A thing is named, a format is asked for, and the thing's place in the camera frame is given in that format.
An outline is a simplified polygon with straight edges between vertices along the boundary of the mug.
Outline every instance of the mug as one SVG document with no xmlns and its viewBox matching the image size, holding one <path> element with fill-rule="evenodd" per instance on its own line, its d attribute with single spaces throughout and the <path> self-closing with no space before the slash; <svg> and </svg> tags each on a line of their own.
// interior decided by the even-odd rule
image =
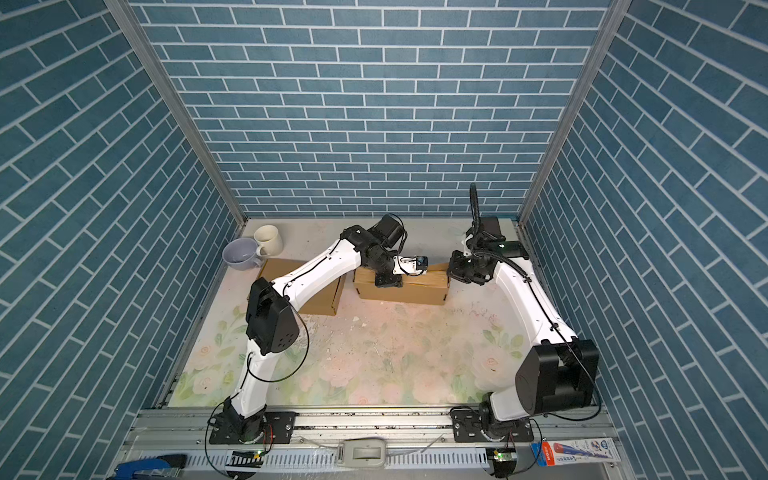
<svg viewBox="0 0 768 480">
<path fill-rule="evenodd" d="M 283 239 L 274 225 L 259 227 L 253 234 L 253 239 L 259 244 L 256 250 L 259 257 L 274 257 L 283 251 Z"/>
</svg>

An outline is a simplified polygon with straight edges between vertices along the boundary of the floral tablecloth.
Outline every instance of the floral tablecloth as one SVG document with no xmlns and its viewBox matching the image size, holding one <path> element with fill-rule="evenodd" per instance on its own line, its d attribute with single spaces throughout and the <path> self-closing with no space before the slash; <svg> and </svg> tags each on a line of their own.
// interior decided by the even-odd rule
<svg viewBox="0 0 768 480">
<path fill-rule="evenodd" d="M 245 309 L 257 270 L 230 269 L 170 399 L 215 406 L 232 393 L 246 350 Z M 272 406 L 465 403 L 514 384 L 528 345 L 496 285 L 452 282 L 444 306 L 361 300 L 348 275 L 336 316 L 303 316 L 310 351 L 301 370 L 273 384 Z M 301 335 L 275 378 L 304 354 Z"/>
</svg>

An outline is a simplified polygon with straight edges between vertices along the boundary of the open cardboard box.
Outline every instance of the open cardboard box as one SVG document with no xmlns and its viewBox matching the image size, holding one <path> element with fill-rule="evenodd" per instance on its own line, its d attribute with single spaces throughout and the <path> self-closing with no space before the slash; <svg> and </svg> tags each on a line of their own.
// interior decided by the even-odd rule
<svg viewBox="0 0 768 480">
<path fill-rule="evenodd" d="M 427 273 L 419 276 L 403 275 L 402 287 L 378 288 L 374 284 L 376 272 L 360 267 L 355 270 L 354 286 L 360 298 L 366 300 L 445 305 L 451 283 L 447 269 L 447 263 L 430 265 Z"/>
<path fill-rule="evenodd" d="M 259 278 L 264 277 L 271 282 L 279 276 L 293 272 L 304 263 L 306 262 L 302 260 L 269 258 L 261 267 Z M 341 301 L 341 292 L 344 287 L 345 278 L 346 273 L 326 285 L 325 288 L 304 303 L 304 306 L 299 309 L 299 313 L 306 315 L 336 315 L 336 312 L 339 311 L 339 301 Z"/>
</svg>

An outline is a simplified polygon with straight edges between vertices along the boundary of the metal corner post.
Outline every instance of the metal corner post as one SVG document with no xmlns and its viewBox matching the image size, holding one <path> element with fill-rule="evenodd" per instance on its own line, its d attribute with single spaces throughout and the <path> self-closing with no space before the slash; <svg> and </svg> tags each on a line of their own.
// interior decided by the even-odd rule
<svg viewBox="0 0 768 480">
<path fill-rule="evenodd" d="M 224 202 L 229 207 L 232 216 L 237 221 L 238 226 L 242 227 L 247 221 L 247 217 L 243 208 L 240 206 L 240 202 L 235 198 L 234 193 L 224 180 L 221 170 L 216 164 L 214 156 L 208 150 L 208 146 L 200 135 L 200 131 L 197 129 L 192 117 L 189 115 L 187 108 L 184 107 L 184 102 L 181 100 L 176 91 L 176 87 L 173 82 L 170 81 L 168 73 L 165 71 L 160 58 L 157 56 L 157 52 L 152 47 L 147 33 L 139 24 L 138 18 L 134 14 L 133 9 L 128 4 L 127 0 L 104 0 L 109 12 L 114 17 L 123 35 L 131 44 L 136 56 L 144 66 L 144 70 L 149 75 L 155 88 L 160 92 L 160 96 L 165 101 L 166 106 L 170 113 L 176 119 L 179 124 L 179 128 L 184 133 L 185 138 L 190 142 L 192 149 L 197 155 L 198 160 L 202 163 L 208 176 L 213 181 L 219 194 L 224 199 Z"/>
<path fill-rule="evenodd" d="M 558 155 L 565 144 L 565 139 L 568 137 L 568 133 L 571 132 L 571 127 L 573 127 L 576 120 L 576 115 L 581 109 L 587 93 L 589 93 L 592 81 L 598 76 L 598 69 L 605 59 L 608 47 L 611 46 L 611 42 L 614 40 L 614 36 L 619 29 L 619 25 L 621 25 L 621 21 L 624 19 L 624 14 L 629 9 L 630 3 L 632 3 L 632 0 L 613 0 L 611 7 L 605 13 L 605 17 L 600 24 L 600 30 L 598 30 L 598 35 L 594 40 L 594 45 L 592 45 L 589 55 L 584 62 L 584 67 L 581 69 L 581 75 L 576 80 L 573 93 L 571 93 L 568 103 L 563 110 L 563 116 L 552 135 L 547 150 L 544 152 L 541 164 L 531 182 L 531 187 L 528 189 L 528 195 L 523 200 L 520 216 L 518 217 L 518 222 L 522 226 L 525 225 L 531 216 L 541 189 L 544 188 L 544 183 L 547 181 L 554 163 L 558 160 Z"/>
</svg>

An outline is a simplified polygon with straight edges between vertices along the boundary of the brick wall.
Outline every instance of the brick wall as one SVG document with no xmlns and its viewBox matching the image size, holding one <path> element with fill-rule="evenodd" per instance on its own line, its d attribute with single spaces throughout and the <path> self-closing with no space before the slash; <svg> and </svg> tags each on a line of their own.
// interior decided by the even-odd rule
<svg viewBox="0 0 768 480">
<path fill-rule="evenodd" d="M 639 478 L 768 478 L 768 9 L 634 0 L 531 217 Z"/>
<path fill-rule="evenodd" d="M 0 11 L 0 478 L 103 478 L 235 227 L 101 0 Z"/>
<path fill-rule="evenodd" d="M 250 216 L 360 217 L 515 215 L 609 2 L 131 4 Z"/>
</svg>

